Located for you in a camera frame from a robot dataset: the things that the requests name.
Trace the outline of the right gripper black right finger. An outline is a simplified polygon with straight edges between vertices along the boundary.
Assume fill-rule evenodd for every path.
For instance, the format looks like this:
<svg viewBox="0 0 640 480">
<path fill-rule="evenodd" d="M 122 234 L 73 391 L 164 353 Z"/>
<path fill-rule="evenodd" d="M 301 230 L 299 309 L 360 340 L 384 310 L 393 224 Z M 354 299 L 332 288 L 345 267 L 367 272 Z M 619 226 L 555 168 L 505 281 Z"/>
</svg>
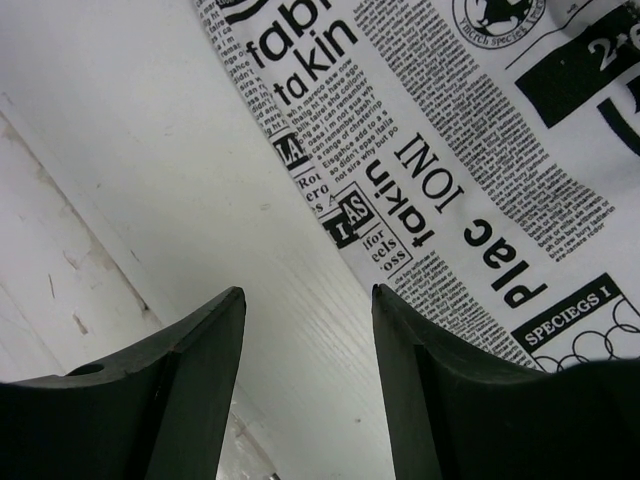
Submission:
<svg viewBox="0 0 640 480">
<path fill-rule="evenodd" d="M 639 364 L 545 373 L 494 356 L 372 290 L 393 471 L 399 479 L 635 479 Z"/>
</svg>

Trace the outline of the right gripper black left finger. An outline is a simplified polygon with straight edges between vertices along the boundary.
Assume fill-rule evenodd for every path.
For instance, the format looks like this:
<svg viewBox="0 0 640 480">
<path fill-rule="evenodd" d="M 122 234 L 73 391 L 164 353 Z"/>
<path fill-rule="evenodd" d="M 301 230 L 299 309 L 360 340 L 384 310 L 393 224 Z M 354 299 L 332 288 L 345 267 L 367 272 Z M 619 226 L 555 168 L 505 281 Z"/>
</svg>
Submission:
<svg viewBox="0 0 640 480">
<path fill-rule="evenodd" d="M 214 478 L 245 318 L 245 293 L 231 287 L 67 374 L 3 383 L 2 477 Z"/>
</svg>

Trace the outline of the black white newspaper print trousers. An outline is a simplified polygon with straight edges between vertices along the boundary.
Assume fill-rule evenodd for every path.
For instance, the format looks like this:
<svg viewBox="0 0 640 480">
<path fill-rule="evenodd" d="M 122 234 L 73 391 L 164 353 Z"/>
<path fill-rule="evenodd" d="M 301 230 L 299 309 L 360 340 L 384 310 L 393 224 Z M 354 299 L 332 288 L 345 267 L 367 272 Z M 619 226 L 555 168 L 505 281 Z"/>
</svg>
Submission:
<svg viewBox="0 0 640 480">
<path fill-rule="evenodd" d="M 635 1 L 199 1 L 365 286 L 504 359 L 639 356 Z"/>
</svg>

